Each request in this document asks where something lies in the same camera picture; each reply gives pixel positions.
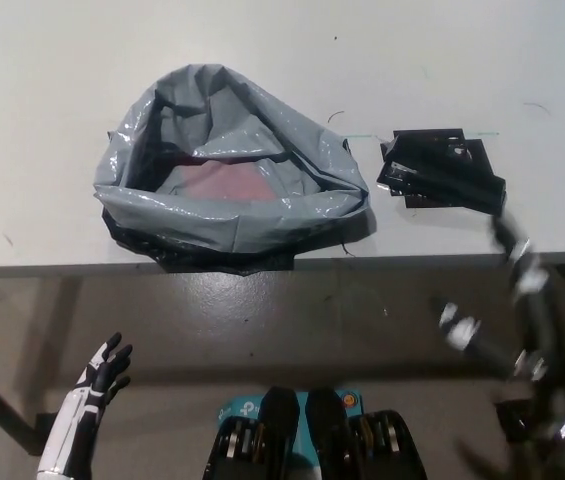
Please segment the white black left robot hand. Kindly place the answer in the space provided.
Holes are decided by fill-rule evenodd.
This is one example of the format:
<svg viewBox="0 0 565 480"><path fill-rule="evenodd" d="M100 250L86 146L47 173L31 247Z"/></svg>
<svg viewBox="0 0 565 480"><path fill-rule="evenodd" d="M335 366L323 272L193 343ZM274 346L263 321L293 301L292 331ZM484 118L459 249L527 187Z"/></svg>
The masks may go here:
<svg viewBox="0 0 565 480"><path fill-rule="evenodd" d="M36 478L90 479L98 432L106 408L129 385L133 346L117 332L89 360L65 396L41 455Z"/></svg>

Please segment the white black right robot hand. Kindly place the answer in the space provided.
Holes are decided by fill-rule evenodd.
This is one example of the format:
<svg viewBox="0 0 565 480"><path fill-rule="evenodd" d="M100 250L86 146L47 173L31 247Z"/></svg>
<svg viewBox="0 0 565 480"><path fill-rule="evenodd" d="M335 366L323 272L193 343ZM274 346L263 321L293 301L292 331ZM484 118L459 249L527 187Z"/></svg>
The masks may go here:
<svg viewBox="0 0 565 480"><path fill-rule="evenodd" d="M565 444L565 322L554 283L531 240L506 217L491 218L494 241L510 267L510 295L521 333L513 355L487 340L481 321L454 302L431 299L438 328L451 348L472 357L502 380L531 386L531 425L538 439Z"/></svg>

